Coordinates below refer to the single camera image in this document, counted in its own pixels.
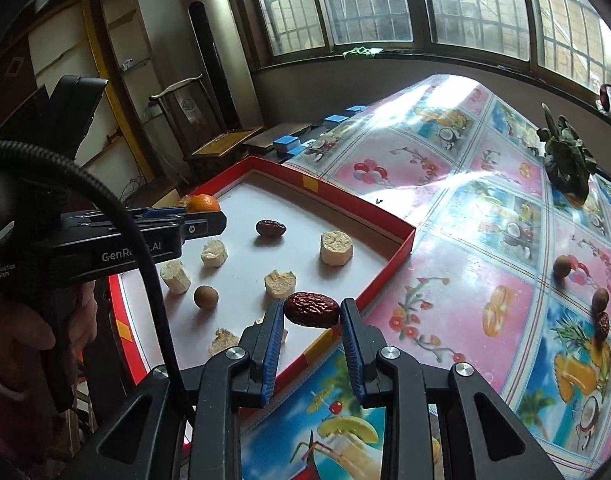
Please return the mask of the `person's left hand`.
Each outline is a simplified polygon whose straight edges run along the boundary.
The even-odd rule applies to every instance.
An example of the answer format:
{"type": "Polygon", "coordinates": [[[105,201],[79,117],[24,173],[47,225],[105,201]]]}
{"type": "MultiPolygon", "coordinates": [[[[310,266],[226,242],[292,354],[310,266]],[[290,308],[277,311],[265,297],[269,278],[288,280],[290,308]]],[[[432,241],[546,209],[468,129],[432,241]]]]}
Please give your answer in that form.
{"type": "MultiPolygon", "coordinates": [[[[86,344],[97,336],[97,301],[95,282],[88,282],[76,290],[76,304],[69,318],[66,336],[74,356],[78,356],[86,344]]],[[[34,351],[49,350],[56,343],[56,337],[48,323],[34,310],[23,304],[15,304],[0,296],[0,358],[12,357],[12,347],[20,344],[22,349],[34,351]]]]}

